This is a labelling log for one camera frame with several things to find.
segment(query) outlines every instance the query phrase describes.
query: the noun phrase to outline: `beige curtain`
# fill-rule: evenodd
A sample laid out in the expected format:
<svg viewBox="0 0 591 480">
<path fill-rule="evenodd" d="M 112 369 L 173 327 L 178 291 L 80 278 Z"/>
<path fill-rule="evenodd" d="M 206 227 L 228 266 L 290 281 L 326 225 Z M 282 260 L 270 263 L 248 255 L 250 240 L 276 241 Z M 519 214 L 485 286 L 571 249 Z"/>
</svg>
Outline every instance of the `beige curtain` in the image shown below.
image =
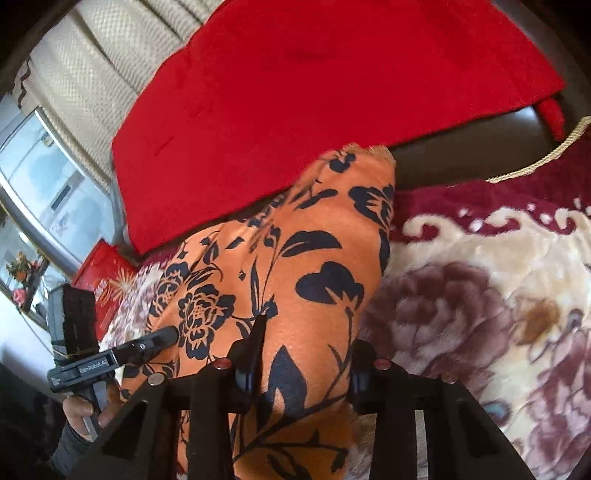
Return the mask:
<svg viewBox="0 0 591 480">
<path fill-rule="evenodd" d="M 12 94 L 42 106 L 63 142 L 105 189 L 111 142 L 160 64 L 222 0 L 82 0 L 31 52 Z"/>
</svg>

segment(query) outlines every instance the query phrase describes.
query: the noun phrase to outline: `potted flowers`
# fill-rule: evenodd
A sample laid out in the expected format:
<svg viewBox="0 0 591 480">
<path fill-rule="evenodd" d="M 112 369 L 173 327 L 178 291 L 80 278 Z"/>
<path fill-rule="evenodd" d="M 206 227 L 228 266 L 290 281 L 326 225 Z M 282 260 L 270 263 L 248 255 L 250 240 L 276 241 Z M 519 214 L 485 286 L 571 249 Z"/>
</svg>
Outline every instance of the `potted flowers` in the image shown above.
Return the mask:
<svg viewBox="0 0 591 480">
<path fill-rule="evenodd" d="M 23 288 L 17 288 L 12 292 L 14 303 L 21 307 L 26 301 L 27 287 L 29 287 L 34 273 L 39 269 L 39 264 L 37 261 L 30 262 L 23 252 L 19 252 L 17 257 L 6 266 L 6 269 L 10 276 L 23 286 Z"/>
</svg>

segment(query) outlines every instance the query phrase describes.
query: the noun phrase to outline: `wall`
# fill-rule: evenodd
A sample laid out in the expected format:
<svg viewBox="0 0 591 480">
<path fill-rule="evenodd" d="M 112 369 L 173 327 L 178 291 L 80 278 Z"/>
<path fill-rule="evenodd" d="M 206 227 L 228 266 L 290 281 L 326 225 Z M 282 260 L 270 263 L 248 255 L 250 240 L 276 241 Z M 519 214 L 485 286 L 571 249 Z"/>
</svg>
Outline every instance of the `wall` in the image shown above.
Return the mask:
<svg viewBox="0 0 591 480">
<path fill-rule="evenodd" d="M 45 346 L 51 349 L 49 333 L 26 315 L 23 319 L 12 302 L 0 293 L 0 363 L 29 385 L 48 394 L 47 371 L 54 367 L 53 356 L 27 327 L 25 321 L 43 340 Z"/>
</svg>

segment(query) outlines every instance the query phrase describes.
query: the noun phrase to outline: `black handle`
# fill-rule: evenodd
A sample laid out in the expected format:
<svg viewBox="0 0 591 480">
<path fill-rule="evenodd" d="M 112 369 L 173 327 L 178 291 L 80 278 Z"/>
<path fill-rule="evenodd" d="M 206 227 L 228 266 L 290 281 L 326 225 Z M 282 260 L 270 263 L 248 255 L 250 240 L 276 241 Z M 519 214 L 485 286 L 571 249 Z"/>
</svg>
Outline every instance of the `black handle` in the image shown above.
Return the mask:
<svg viewBox="0 0 591 480">
<path fill-rule="evenodd" d="M 92 404 L 92 415 L 90 417 L 84 417 L 83 421 L 92 440 L 96 440 L 102 430 L 99 425 L 99 415 L 109 403 L 109 399 L 107 398 L 107 382 L 101 380 L 91 387 L 76 391 L 76 395 L 88 400 Z"/>
</svg>

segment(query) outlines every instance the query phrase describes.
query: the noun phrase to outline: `floral blanket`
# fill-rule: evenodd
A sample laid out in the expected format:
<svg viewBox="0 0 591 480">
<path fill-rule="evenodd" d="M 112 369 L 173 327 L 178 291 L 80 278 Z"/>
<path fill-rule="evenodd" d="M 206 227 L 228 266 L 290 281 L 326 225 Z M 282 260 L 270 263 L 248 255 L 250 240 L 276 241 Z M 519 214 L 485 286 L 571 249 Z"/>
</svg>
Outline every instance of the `floral blanket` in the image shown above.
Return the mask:
<svg viewBox="0 0 591 480">
<path fill-rule="evenodd" d="M 397 193 L 360 332 L 413 374 L 464 383 L 539 480 L 566 478 L 591 443 L 589 124 L 523 171 Z M 144 333 L 164 264 L 142 267 L 104 348 Z M 346 478 L 366 479 L 374 424 L 352 418 Z"/>
</svg>

